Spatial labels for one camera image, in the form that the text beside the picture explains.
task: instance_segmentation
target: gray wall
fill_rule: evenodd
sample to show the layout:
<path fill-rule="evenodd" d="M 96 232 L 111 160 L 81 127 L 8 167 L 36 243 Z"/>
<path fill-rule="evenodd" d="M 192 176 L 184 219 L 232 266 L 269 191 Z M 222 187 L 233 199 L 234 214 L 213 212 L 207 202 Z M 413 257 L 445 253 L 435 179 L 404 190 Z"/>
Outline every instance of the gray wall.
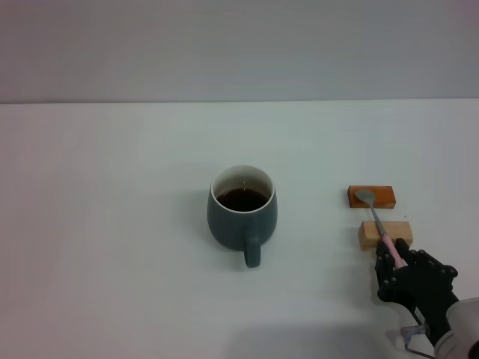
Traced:
<path fill-rule="evenodd" d="M 479 96 L 477 0 L 0 4 L 0 102 Z"/>

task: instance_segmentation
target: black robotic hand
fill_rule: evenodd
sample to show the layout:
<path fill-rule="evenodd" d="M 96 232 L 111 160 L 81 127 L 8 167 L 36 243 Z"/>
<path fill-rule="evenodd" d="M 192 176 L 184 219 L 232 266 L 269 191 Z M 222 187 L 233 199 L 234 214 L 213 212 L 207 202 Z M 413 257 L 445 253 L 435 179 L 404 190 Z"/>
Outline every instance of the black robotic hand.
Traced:
<path fill-rule="evenodd" d="M 396 240 L 395 247 L 407 266 L 394 269 L 394 258 L 381 241 L 376 247 L 374 267 L 379 284 L 377 295 L 382 301 L 403 305 L 419 324 L 427 325 L 427 338 L 435 346 L 451 329 L 446 311 L 457 302 L 452 293 L 457 271 L 423 250 L 409 250 L 402 238 Z"/>

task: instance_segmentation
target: dark liquid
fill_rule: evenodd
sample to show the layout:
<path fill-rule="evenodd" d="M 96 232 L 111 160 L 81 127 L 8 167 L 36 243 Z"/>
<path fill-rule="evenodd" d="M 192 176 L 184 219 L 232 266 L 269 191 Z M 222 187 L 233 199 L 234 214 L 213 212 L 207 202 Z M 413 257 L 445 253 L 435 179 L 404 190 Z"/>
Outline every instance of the dark liquid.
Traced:
<path fill-rule="evenodd" d="M 238 212 L 254 211 L 264 206 L 268 199 L 261 193 L 246 188 L 232 189 L 217 197 L 223 206 Z"/>

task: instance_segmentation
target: mug rim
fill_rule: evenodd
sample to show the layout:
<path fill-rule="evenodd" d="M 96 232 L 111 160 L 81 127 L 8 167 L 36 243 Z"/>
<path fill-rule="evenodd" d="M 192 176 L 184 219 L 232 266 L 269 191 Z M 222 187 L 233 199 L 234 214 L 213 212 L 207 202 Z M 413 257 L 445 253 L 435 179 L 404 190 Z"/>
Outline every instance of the mug rim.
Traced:
<path fill-rule="evenodd" d="M 268 201 L 262 205 L 260 208 L 256 208 L 256 209 L 253 209 L 252 211 L 247 211 L 247 212 L 240 212 L 240 211 L 235 211 L 233 209 L 229 209 L 225 206 L 223 206 L 217 199 L 216 199 L 216 196 L 215 194 L 213 193 L 213 185 L 215 184 L 215 181 L 216 179 L 219 177 L 220 174 L 222 174 L 223 172 L 227 171 L 227 170 L 230 170 L 231 168 L 238 168 L 238 167 L 247 167 L 247 168 L 254 168 L 255 170 L 257 171 L 260 171 L 262 172 L 267 178 L 268 180 L 271 182 L 271 186 L 272 186 L 272 190 L 271 190 L 271 195 L 269 196 L 269 199 Z M 210 185 L 210 193 L 211 193 L 211 197 L 213 197 L 213 199 L 215 200 L 215 202 L 223 209 L 226 209 L 227 211 L 229 212 L 232 212 L 232 213 L 238 213 L 238 214 L 249 214 L 249 213 L 255 213 L 255 212 L 259 212 L 261 211 L 263 208 L 266 208 L 266 206 L 268 206 L 273 197 L 275 196 L 275 193 L 276 193 L 276 187 L 275 187 L 275 183 L 272 181 L 271 177 L 265 172 L 263 171 L 261 168 L 258 168 L 258 167 L 255 167 L 255 166 L 251 166 L 251 165 L 236 165 L 236 166 L 230 166 L 230 167 L 227 167 L 227 168 L 224 168 L 222 169 L 221 171 L 218 172 L 218 174 L 216 174 L 215 178 L 213 178 L 213 181 L 211 181 L 211 185 Z"/>

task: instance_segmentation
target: orange wooden block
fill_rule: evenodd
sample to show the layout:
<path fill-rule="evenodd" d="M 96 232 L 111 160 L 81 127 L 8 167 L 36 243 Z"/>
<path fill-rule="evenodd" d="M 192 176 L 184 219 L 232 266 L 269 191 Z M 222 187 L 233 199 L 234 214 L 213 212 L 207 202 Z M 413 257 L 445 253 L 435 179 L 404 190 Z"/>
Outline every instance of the orange wooden block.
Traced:
<path fill-rule="evenodd" d="M 412 244 L 412 231 L 409 222 L 401 221 L 384 221 L 382 222 L 384 229 L 391 237 L 392 242 L 396 242 L 396 238 L 402 238 L 410 246 Z M 359 244 L 362 251 L 376 249 L 377 244 L 382 241 L 382 237 L 376 226 L 375 221 L 364 221 L 359 228 Z"/>
<path fill-rule="evenodd" d="M 351 208 L 369 208 L 363 201 L 356 198 L 354 192 L 359 189 L 368 189 L 376 195 L 374 208 L 394 208 L 396 206 L 396 197 L 392 187 L 389 185 L 350 185 L 347 189 L 347 197 L 350 200 Z"/>

